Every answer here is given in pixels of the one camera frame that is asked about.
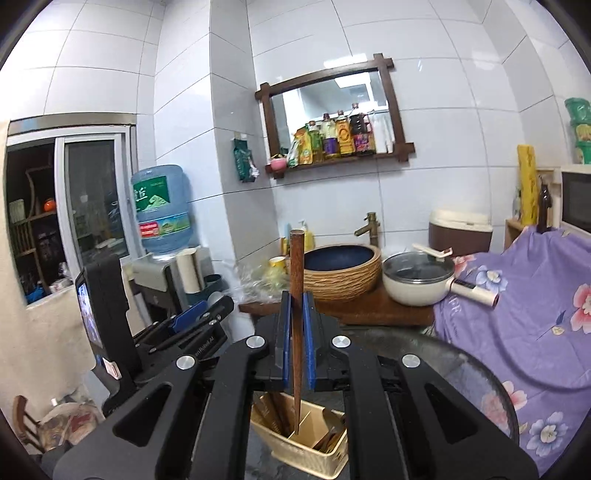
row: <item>glass pot lid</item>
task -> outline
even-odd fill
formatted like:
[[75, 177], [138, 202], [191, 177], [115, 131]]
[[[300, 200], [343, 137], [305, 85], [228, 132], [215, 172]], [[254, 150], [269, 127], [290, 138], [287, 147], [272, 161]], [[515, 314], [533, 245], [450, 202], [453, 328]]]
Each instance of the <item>glass pot lid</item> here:
[[453, 275], [451, 258], [437, 259], [423, 252], [404, 252], [388, 258], [382, 270], [395, 281], [413, 284], [431, 284], [446, 280]]

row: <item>sauce bottle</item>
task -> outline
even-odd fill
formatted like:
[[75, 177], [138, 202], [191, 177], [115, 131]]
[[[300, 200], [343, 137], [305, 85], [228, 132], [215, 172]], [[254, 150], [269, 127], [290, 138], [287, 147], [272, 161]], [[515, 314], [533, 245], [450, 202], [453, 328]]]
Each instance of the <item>sauce bottle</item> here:
[[359, 110], [359, 104], [354, 103], [353, 109], [349, 114], [349, 127], [353, 136], [355, 145], [355, 154], [364, 155], [371, 153], [369, 151], [369, 135], [365, 125], [365, 114]]
[[312, 163], [324, 160], [324, 149], [322, 147], [322, 136], [320, 135], [320, 127], [316, 122], [310, 120], [308, 123], [308, 132], [310, 134], [310, 142], [312, 143]]
[[338, 110], [337, 114], [336, 133], [339, 140], [339, 152], [342, 157], [348, 157], [355, 153], [355, 145], [349, 129], [349, 120], [347, 120], [342, 110]]
[[322, 127], [322, 145], [325, 158], [335, 158], [339, 156], [339, 141], [337, 140], [336, 123], [330, 118], [328, 113], [323, 115]]

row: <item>silver screw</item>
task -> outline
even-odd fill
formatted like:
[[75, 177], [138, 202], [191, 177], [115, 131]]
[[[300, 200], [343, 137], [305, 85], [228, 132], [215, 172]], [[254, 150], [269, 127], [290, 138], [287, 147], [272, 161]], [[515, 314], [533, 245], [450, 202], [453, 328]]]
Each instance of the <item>silver screw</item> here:
[[177, 358], [177, 367], [181, 370], [189, 370], [195, 365], [195, 359], [191, 355], [183, 355]]
[[412, 353], [402, 357], [402, 364], [407, 368], [417, 368], [421, 364], [421, 359]]
[[246, 344], [250, 348], [260, 348], [265, 344], [265, 339], [258, 335], [253, 335], [246, 339]]
[[337, 335], [333, 338], [333, 345], [337, 348], [347, 348], [351, 345], [351, 340], [345, 335]]

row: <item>vessel sink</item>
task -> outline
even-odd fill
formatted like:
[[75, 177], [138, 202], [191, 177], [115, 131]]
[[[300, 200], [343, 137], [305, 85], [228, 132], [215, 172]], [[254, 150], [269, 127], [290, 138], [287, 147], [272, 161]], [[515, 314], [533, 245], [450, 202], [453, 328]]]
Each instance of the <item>vessel sink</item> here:
[[304, 289], [316, 300], [351, 300], [375, 285], [381, 265], [380, 250], [372, 245], [316, 248], [304, 254]]

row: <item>wooden countertop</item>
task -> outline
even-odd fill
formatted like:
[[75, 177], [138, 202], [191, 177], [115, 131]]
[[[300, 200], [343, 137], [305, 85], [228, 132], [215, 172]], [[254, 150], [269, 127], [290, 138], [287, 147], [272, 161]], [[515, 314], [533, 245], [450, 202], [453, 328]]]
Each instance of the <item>wooden countertop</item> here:
[[[255, 317], [279, 312], [279, 303], [241, 303], [238, 309]], [[316, 309], [345, 325], [430, 326], [433, 307], [408, 307], [393, 301], [381, 278], [376, 287], [351, 301], [317, 301]]]

